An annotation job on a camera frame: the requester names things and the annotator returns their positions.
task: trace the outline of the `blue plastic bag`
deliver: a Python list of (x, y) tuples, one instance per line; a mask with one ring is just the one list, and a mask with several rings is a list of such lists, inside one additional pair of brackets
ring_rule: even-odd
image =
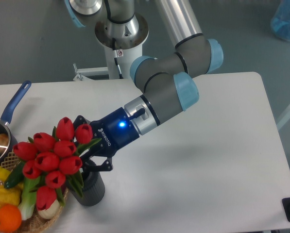
[(279, 5), (271, 20), (271, 29), (277, 37), (290, 41), (290, 0), (283, 0)]

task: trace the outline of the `tulip bouquet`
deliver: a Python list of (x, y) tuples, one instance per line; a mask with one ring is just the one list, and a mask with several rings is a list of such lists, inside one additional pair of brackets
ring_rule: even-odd
[(62, 186), (65, 182), (82, 197), (83, 178), (80, 173), (80, 155), (100, 141), (93, 139), (92, 128), (82, 124), (77, 129), (71, 120), (64, 117), (54, 127), (52, 135), (36, 133), (29, 142), (20, 142), (13, 147), (15, 155), (25, 163), (22, 173), (25, 179), (38, 180), (29, 192), (36, 192), (36, 208), (49, 209), (57, 200), (65, 205)]

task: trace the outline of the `fruit basket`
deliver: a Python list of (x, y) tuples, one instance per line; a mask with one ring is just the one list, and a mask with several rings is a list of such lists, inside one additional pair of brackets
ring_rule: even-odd
[[(11, 171), (19, 163), (18, 157), (13, 153), (9, 153), (8, 156), (1, 163), (1, 167)], [(64, 199), (66, 200), (68, 194), (68, 189), (64, 191)], [(16, 233), (41, 233), (48, 229), (60, 216), (63, 207), (61, 206), (57, 213), (51, 219), (43, 219), (37, 212), (36, 208), (34, 210), (33, 216), (26, 220), (22, 221), (22, 224)]]

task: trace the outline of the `blue led light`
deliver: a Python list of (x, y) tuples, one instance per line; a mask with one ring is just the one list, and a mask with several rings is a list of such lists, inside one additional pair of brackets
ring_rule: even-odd
[(124, 121), (121, 121), (121, 122), (119, 123), (119, 126), (120, 126), (121, 128), (123, 128), (123, 127), (126, 126), (126, 123), (125, 123)]

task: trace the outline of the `tulip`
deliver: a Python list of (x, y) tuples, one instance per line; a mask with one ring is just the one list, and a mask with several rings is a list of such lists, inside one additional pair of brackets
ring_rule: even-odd
[(70, 141), (75, 135), (75, 129), (71, 120), (68, 117), (64, 117), (58, 122), (56, 129), (56, 136), (60, 140)]
[(47, 133), (36, 133), (34, 135), (34, 144), (40, 152), (52, 150), (55, 143), (55, 138)]
[(62, 158), (72, 156), (76, 150), (75, 144), (71, 141), (58, 141), (54, 145), (54, 153)]
[(36, 207), (37, 210), (47, 210), (57, 199), (56, 191), (53, 188), (42, 186), (37, 190)]
[(35, 167), (34, 160), (29, 160), (23, 167), (23, 174), (28, 179), (36, 179), (40, 176), (41, 170)]
[(60, 171), (51, 171), (46, 176), (46, 185), (50, 188), (59, 188), (66, 181), (66, 176)]
[(77, 141), (80, 144), (89, 143), (91, 139), (93, 138), (92, 127), (88, 124), (80, 125), (76, 129), (75, 136), (76, 136)]
[(59, 163), (60, 159), (58, 155), (52, 152), (42, 152), (34, 160), (35, 167), (42, 171), (57, 170)]
[(20, 142), (13, 146), (14, 153), (22, 160), (29, 161), (36, 158), (38, 149), (29, 142)]
[(78, 156), (62, 159), (58, 169), (65, 175), (73, 175), (82, 167), (82, 160)]

